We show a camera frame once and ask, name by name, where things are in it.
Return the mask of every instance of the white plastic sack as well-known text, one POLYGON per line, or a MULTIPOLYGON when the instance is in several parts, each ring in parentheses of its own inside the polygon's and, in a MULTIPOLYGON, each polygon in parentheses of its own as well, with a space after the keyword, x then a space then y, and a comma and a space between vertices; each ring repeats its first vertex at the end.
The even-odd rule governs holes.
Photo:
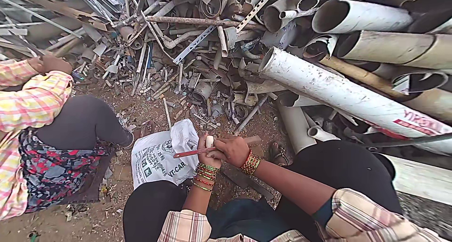
POLYGON ((195 150, 199 137, 190 119, 176 122, 171 131, 138 139, 132 149, 133 189, 146 182, 167 180, 179 185, 195 175, 198 156, 174 159, 175 153, 195 150))

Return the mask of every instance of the wire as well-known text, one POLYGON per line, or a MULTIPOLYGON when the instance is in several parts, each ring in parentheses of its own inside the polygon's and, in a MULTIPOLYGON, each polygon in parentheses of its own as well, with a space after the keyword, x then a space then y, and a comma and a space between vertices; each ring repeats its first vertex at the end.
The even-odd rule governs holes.
POLYGON ((448 140, 448 139, 452 139, 452 132, 445 133, 442 135, 436 135, 436 136, 414 138, 414 139, 411 139, 408 141, 365 144, 365 145, 363 145, 363 147, 402 147, 402 146, 409 146, 409 145, 420 144, 420 143, 443 141, 443 140, 448 140))

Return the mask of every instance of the hand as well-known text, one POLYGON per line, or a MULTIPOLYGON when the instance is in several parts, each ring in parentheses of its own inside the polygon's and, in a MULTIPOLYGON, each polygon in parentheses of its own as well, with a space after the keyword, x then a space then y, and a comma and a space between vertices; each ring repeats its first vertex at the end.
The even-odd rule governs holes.
POLYGON ((218 158, 240 168, 250 154, 250 148, 242 137, 229 136, 221 141, 214 140, 213 145, 218 149, 207 153, 207 157, 218 158))
POLYGON ((28 64, 33 68, 35 71, 37 71, 40 74, 45 73, 44 70, 44 62, 42 62, 39 57, 33 57, 31 59, 28 59, 28 64))
POLYGON ((42 61, 44 62, 45 72, 58 70, 58 71, 62 71, 69 75, 71 75, 71 73, 72 73, 71 64, 66 62, 62 58, 58 58, 56 56, 46 54, 42 57, 42 61))
MULTIPOLYGON (((206 137, 207 133, 199 137, 198 149, 206 148, 206 137)), ((222 166, 222 161, 217 158, 207 157, 207 153, 198 154, 198 159, 200 163, 210 165, 215 168, 220 168, 222 166)))

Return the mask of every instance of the pink checkered shirt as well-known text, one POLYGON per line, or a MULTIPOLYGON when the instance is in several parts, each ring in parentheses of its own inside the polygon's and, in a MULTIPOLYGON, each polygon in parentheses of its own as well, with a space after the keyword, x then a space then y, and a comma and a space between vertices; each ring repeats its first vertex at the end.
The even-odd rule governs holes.
MULTIPOLYGON (((364 194, 339 189, 332 197, 333 216, 319 227, 325 242, 446 242, 437 233, 420 228, 403 216, 391 213, 364 194)), ((257 242, 242 234, 209 238, 212 228, 203 214, 183 209, 166 216, 158 242, 257 242)), ((285 232, 270 242, 309 242, 297 230, 285 232)))
POLYGON ((51 71, 37 75, 27 60, 0 62, 0 220, 22 215, 27 207, 27 183, 20 167, 22 129, 51 124, 71 94, 72 77, 51 71), (4 92, 25 83, 21 91, 4 92))

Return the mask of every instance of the floral skirt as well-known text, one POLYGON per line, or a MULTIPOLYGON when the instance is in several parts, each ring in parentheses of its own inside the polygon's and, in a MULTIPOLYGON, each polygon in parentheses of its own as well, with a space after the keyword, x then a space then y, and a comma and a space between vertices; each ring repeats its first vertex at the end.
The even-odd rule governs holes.
POLYGON ((28 188, 25 213, 46 209, 76 193, 85 177, 96 171, 100 158, 109 155, 99 143, 93 150, 57 150, 40 141, 35 128, 22 130, 19 142, 28 188))

